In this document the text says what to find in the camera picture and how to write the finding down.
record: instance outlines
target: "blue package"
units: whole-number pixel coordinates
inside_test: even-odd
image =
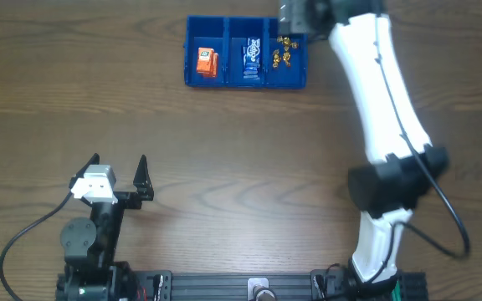
[[[243,47],[244,71],[259,72],[261,55],[260,45],[261,42],[259,38],[247,38],[247,46]]]

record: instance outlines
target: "blue candy wrapper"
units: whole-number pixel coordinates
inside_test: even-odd
[[[259,38],[247,38],[247,46],[243,47],[244,77],[254,78],[259,74],[261,42]]]

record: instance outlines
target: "orange tic tac box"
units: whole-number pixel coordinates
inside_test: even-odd
[[[200,74],[211,74],[213,71],[213,48],[201,47],[198,49],[197,72]]]
[[[213,54],[211,73],[203,74],[206,78],[216,78],[218,69],[218,53]]]

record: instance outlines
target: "wooden surface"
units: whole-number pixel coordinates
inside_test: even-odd
[[[327,43],[310,46],[301,91],[190,89],[188,14],[276,14],[275,1],[0,0],[0,252],[55,207],[94,153],[131,189],[146,154],[156,200],[127,212],[118,260],[174,272],[308,272],[345,263],[359,213],[346,171],[364,163],[350,88]],[[395,47],[418,116],[452,166],[441,186],[473,255],[445,258],[406,232],[400,268],[425,271],[431,299],[482,298],[482,0],[393,0]],[[26,300],[54,297],[71,202],[19,240],[5,271]],[[460,238],[441,201],[413,223]],[[9,300],[0,284],[0,300]]]

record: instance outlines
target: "blue tray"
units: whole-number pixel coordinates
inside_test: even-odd
[[[308,65],[307,37],[293,34],[290,38],[298,42],[291,49],[291,67],[281,62],[273,69],[273,51],[280,49],[276,42],[278,20],[276,18],[188,16],[185,48],[185,84],[192,87],[239,87],[302,89],[306,86]],[[262,69],[259,79],[243,78],[243,46],[248,37],[259,37],[262,43]],[[218,75],[215,79],[204,78],[196,71],[199,47],[213,48],[218,53]]]

